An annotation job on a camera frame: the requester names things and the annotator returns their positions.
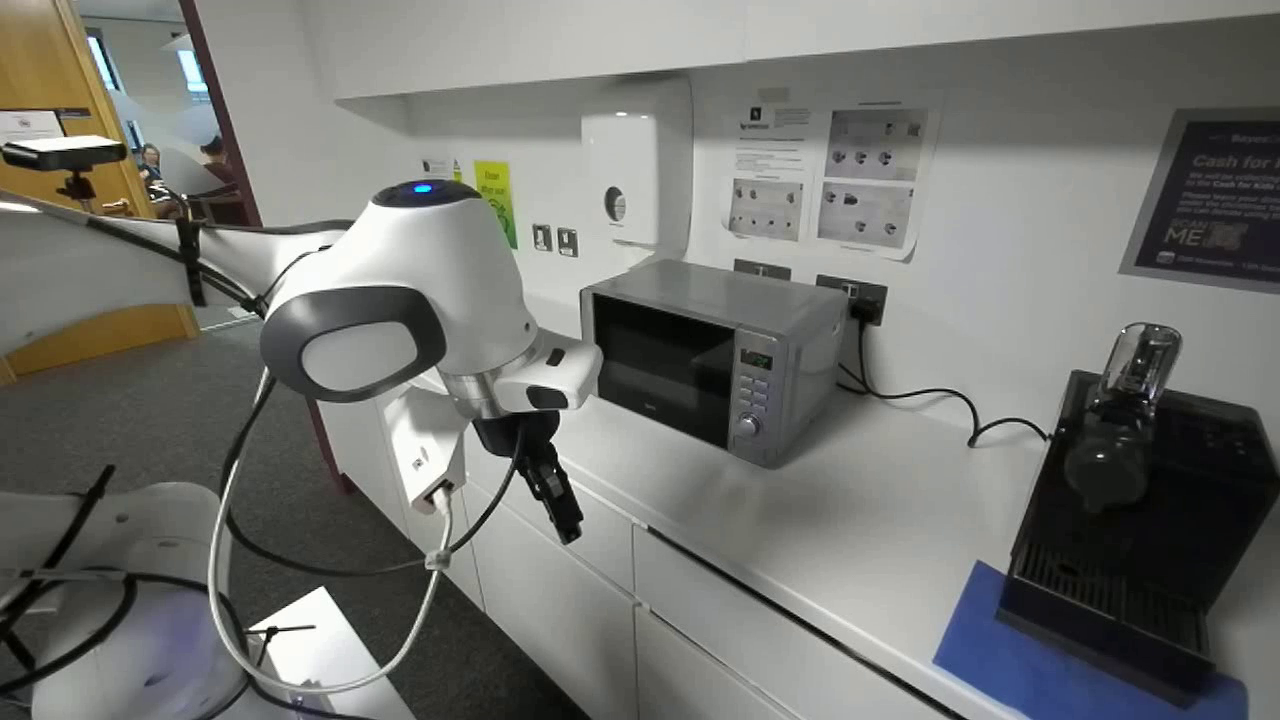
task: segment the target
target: microwave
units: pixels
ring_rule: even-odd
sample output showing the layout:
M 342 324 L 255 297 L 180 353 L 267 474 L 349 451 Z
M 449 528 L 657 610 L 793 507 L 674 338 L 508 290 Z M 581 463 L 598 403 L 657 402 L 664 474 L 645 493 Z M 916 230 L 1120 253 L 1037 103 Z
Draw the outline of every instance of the microwave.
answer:
M 598 396 L 752 463 L 789 462 L 834 390 L 845 293 L 681 262 L 582 290 Z

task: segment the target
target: yellow sign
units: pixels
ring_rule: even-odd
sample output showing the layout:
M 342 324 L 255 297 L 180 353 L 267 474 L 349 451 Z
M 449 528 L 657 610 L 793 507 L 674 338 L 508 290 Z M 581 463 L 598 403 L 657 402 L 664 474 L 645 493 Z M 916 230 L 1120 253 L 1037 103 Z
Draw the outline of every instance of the yellow sign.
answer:
M 510 164 L 508 161 L 477 161 L 477 192 L 494 209 L 505 238 L 517 247 Z

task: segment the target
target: wall-mounted box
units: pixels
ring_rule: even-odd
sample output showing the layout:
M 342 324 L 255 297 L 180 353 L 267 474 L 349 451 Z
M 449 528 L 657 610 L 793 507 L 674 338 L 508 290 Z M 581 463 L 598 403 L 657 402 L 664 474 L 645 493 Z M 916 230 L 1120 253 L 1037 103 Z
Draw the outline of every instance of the wall-mounted box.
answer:
M 614 84 L 581 120 L 592 220 L 611 244 L 682 258 L 693 201 L 689 81 Z

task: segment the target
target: floor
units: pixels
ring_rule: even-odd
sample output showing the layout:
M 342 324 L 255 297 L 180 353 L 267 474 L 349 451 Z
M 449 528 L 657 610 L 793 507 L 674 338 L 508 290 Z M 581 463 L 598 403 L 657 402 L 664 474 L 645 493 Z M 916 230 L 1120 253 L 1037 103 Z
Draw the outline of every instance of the floor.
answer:
M 116 489 L 156 480 L 217 486 L 255 386 L 255 324 L 211 327 L 192 343 L 126 353 L 0 390 L 0 489 L 81 493 L 103 463 Z M 383 523 L 360 493 L 338 489 L 324 463 L 309 403 L 274 391 L 244 455 L 237 517 L 246 538 L 287 555 L 324 563 L 388 563 L 413 546 Z M 237 553 L 230 600 L 244 620 L 316 590 L 255 555 Z M 363 646 L 388 656 L 418 600 L 418 575 L 324 584 Z M 452 584 L 391 675 L 414 717 L 468 720 L 568 720 L 581 708 L 478 616 Z

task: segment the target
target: blue mat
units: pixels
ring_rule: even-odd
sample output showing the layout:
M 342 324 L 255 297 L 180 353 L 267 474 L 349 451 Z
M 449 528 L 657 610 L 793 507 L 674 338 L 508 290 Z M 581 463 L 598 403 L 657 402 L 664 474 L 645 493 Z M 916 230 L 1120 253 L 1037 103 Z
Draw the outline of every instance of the blue mat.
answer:
M 1037 720 L 1245 720 L 1247 693 L 1217 675 L 1191 708 L 1174 708 L 1088 661 L 997 620 L 1002 575 L 970 563 L 957 616 L 932 666 Z

